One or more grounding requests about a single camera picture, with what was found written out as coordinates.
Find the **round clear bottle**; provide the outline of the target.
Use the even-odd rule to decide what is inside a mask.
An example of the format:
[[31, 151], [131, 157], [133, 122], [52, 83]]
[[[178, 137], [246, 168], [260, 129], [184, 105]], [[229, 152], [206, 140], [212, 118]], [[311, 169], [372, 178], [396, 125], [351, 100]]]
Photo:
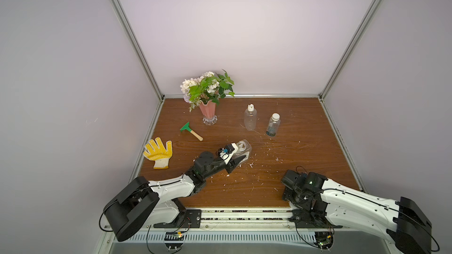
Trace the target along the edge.
[[279, 119], [278, 121], [274, 121], [274, 120], [272, 120], [272, 118], [270, 118], [268, 126], [267, 126], [267, 130], [266, 130], [266, 134], [270, 137], [276, 136], [277, 131], [280, 126], [280, 122], [281, 122], [281, 119]]
[[253, 131], [255, 129], [257, 125], [257, 110], [255, 109], [255, 107], [253, 112], [248, 112], [247, 109], [245, 110], [244, 125], [248, 131]]

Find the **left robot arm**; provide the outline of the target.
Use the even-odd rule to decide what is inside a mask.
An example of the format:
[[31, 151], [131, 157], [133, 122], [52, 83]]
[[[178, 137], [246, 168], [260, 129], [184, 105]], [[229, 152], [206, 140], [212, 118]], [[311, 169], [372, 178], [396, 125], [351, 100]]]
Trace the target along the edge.
[[201, 153], [187, 172], [173, 179], [148, 181], [139, 176], [107, 203], [102, 214], [119, 242], [135, 235], [146, 222], [181, 224], [186, 209], [178, 199], [199, 193], [208, 178], [223, 170], [232, 173], [249, 156], [249, 151], [237, 153], [224, 148], [217, 156]]

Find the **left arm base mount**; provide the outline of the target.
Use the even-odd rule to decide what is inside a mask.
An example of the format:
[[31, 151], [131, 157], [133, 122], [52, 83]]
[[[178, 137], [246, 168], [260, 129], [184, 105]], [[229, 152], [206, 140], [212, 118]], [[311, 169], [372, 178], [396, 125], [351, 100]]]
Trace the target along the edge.
[[200, 228], [201, 225], [201, 209], [187, 209], [180, 212], [179, 215], [170, 223], [158, 223], [153, 225], [154, 228]]

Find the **white cap small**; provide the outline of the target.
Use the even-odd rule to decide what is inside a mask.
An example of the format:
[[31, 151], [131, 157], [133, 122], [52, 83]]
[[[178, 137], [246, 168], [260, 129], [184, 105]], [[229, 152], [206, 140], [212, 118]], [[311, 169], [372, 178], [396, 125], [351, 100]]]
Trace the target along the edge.
[[272, 120], [274, 120], [274, 121], [278, 121], [279, 119], [280, 119], [280, 115], [278, 114], [278, 113], [274, 113], [274, 114], [272, 114]]

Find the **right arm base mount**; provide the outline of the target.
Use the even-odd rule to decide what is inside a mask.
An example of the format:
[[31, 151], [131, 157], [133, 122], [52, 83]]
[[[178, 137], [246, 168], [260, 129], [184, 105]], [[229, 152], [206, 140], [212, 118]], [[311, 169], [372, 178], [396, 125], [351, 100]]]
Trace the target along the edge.
[[293, 222], [297, 228], [341, 228], [341, 226], [336, 226], [329, 222], [324, 214], [303, 209], [293, 209], [292, 216], [288, 221]]

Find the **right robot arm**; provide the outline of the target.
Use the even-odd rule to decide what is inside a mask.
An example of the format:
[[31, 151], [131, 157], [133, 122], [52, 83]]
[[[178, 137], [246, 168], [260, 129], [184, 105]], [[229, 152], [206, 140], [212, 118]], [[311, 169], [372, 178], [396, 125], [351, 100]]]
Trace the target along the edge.
[[281, 180], [283, 200], [292, 209], [289, 219], [296, 229], [317, 228], [313, 247], [321, 250], [333, 245], [336, 228], [359, 230], [392, 243], [404, 254], [431, 254], [436, 240], [432, 223], [411, 199], [395, 201], [379, 198], [339, 184], [315, 172], [288, 170]]

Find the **round clear bottle front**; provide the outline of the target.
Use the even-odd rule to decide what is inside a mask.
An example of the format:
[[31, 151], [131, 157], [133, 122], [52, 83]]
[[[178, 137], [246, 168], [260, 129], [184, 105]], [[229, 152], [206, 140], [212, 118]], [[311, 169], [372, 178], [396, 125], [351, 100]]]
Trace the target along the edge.
[[274, 121], [274, 120], [272, 120], [272, 118], [270, 118], [268, 126], [267, 126], [267, 130], [266, 130], [266, 134], [270, 137], [276, 136], [277, 131], [280, 126], [280, 122], [281, 122], [281, 119], [279, 119], [278, 121]]

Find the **square clear bottle with label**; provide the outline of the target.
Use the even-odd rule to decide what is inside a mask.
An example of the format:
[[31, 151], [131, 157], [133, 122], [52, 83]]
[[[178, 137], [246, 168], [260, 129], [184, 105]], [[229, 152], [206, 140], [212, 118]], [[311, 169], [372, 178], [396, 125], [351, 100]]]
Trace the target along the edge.
[[238, 151], [235, 154], [235, 158], [240, 156], [240, 155], [244, 155], [244, 154], [251, 154], [252, 151], [252, 146], [250, 145], [250, 143], [244, 139], [242, 141], [237, 142], [237, 146], [238, 146]]

